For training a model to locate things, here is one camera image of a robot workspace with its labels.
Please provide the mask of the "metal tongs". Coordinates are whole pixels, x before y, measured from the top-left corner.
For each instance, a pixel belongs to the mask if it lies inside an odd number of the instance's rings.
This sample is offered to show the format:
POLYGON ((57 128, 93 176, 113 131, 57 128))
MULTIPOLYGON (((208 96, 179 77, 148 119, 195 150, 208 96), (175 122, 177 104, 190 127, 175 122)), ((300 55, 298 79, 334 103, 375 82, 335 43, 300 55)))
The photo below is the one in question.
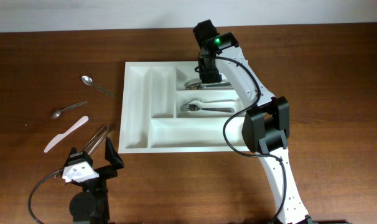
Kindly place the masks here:
POLYGON ((95 152, 96 148, 102 143, 102 141, 105 140, 110 131, 111 128, 108 125, 103 126, 84 146, 82 151, 86 152, 89 156, 92 155, 95 152))

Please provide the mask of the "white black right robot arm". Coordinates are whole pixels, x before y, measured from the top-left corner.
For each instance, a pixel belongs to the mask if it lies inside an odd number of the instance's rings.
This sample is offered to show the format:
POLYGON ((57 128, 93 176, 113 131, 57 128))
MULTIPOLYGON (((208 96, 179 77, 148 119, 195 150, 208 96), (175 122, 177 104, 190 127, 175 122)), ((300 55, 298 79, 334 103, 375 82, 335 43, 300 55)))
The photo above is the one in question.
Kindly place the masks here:
POLYGON ((289 103, 254 74, 230 32, 193 28, 196 62, 128 62, 120 153, 235 151, 257 157, 279 223, 310 223, 289 161, 289 103))

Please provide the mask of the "large metal spoon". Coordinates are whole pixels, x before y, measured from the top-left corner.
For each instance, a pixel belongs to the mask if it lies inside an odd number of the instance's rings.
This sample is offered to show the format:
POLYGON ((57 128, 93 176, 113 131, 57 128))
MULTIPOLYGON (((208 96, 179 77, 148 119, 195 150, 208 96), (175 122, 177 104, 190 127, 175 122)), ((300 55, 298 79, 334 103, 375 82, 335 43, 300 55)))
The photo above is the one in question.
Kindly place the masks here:
POLYGON ((202 83, 201 79, 191 79, 184 83, 184 87, 191 85, 206 85, 206 86, 232 86, 228 80, 222 80, 221 82, 214 83, 202 83))
POLYGON ((186 90, 232 90, 232 86, 206 86, 206 85, 191 85, 186 86, 186 90))

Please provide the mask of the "small teaspoon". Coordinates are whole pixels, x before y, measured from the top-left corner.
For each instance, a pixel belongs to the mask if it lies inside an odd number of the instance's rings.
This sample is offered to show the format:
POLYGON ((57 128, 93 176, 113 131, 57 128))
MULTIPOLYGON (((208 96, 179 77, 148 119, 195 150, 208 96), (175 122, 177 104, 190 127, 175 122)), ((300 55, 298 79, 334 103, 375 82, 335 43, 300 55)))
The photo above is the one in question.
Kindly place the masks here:
POLYGON ((75 108, 77 108, 77 107, 79 107, 79 106, 81 106, 81 105, 84 105, 84 104, 86 104, 86 103, 87 103, 87 101, 81 101, 81 102, 79 102, 79 103, 75 103, 75 104, 70 105, 70 106, 67 106, 67 107, 65 107, 65 108, 54 110, 54 111, 51 113, 50 118, 51 118, 51 119, 57 119, 57 118, 59 118, 59 117, 61 116, 61 114, 62 114, 63 112, 65 112, 65 111, 69 111, 69 110, 72 110, 72 109, 75 109, 75 108))
POLYGON ((111 97, 113 97, 113 98, 116 97, 116 96, 115 96, 114 94, 112 94, 111 92, 109 92, 109 91, 105 90, 104 88, 102 88, 102 87, 96 85, 96 84, 94 83, 93 79, 90 78, 90 77, 88 77, 88 76, 86 76, 86 75, 81 76, 81 80, 82 80, 82 82, 83 82, 85 85, 87 85, 87 86, 93 86, 93 87, 99 89, 99 90, 102 91, 103 93, 106 93, 107 95, 109 95, 109 96, 111 96, 111 97))

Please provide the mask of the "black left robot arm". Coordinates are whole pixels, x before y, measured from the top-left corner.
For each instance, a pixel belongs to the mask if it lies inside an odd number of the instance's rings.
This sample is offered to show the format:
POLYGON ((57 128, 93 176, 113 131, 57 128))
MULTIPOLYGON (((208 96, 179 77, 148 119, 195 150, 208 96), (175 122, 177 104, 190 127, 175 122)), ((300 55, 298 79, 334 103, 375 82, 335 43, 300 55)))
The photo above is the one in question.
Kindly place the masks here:
POLYGON ((78 152, 75 148, 70 151, 62 178, 82 188, 70 201, 73 223, 109 222, 107 180, 117 177, 117 170, 124 164, 112 146, 106 146, 105 159, 109 165, 94 169, 93 159, 87 152, 78 152))

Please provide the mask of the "pink plastic knife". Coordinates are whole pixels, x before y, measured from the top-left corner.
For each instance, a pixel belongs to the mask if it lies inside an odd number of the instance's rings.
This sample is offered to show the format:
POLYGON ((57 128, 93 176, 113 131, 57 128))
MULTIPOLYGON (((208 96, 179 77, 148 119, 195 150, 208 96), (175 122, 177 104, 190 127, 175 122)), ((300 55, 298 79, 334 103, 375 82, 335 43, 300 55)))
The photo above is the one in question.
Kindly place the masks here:
POLYGON ((64 133, 57 134, 45 147, 44 152, 48 153, 51 148, 57 145, 61 140, 67 137, 69 134, 74 132, 79 127, 83 126, 86 122, 88 122, 88 116, 82 116, 76 123, 74 123, 69 129, 67 129, 64 133))

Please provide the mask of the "dark-handled metal fork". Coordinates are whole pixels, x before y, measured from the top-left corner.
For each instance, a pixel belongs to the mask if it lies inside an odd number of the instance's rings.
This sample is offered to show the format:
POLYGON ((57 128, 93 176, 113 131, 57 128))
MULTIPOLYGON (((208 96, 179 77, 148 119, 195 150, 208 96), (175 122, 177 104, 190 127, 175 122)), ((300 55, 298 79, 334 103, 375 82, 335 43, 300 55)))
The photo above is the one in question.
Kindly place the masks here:
POLYGON ((221 113, 234 113, 235 110, 233 108, 204 108, 199 105, 188 104, 182 105, 180 107, 180 111, 216 111, 221 113))

